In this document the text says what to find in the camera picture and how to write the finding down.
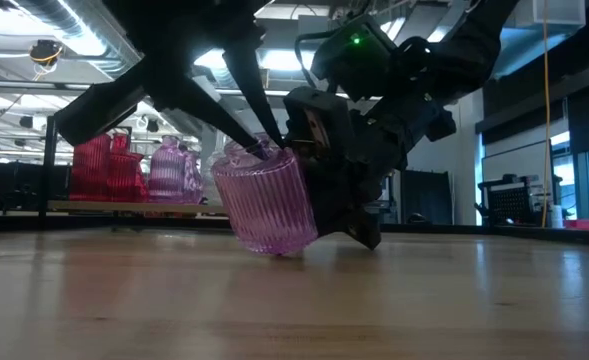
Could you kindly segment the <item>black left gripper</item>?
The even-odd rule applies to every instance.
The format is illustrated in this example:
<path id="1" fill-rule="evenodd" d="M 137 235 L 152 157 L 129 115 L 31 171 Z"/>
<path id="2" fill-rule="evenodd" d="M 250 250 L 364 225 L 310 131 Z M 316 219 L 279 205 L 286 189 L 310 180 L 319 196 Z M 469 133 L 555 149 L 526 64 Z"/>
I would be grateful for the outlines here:
<path id="1" fill-rule="evenodd" d="M 158 37 L 145 57 L 109 83 L 90 86 L 53 115 L 59 134 L 80 145 L 111 130 L 150 97 L 162 111 L 181 110 L 228 135 L 247 153 L 267 159 L 259 141 L 247 132 L 191 76 L 193 63 L 211 49 L 223 50 L 227 68 L 254 111 L 265 133 L 280 148 L 285 144 L 262 84 L 256 50 L 265 30 L 254 22 L 227 23 L 213 28 L 192 23 Z"/>

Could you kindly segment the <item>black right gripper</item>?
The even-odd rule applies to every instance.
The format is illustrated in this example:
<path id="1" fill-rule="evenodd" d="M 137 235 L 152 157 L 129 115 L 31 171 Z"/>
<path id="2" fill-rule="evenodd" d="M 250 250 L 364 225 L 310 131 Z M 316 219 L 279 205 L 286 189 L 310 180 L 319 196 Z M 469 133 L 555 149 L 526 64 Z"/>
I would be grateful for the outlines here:
<path id="1" fill-rule="evenodd" d="M 312 40 L 320 44 L 302 69 L 308 83 L 284 99 L 285 142 L 299 155 L 318 234 L 344 232 L 374 250 L 380 225 L 366 206 L 382 195 L 383 179 L 405 168 L 418 142 L 448 137 L 456 123 L 434 95 L 435 52 L 426 40 L 396 45 L 366 14 L 299 35 L 295 55 Z"/>

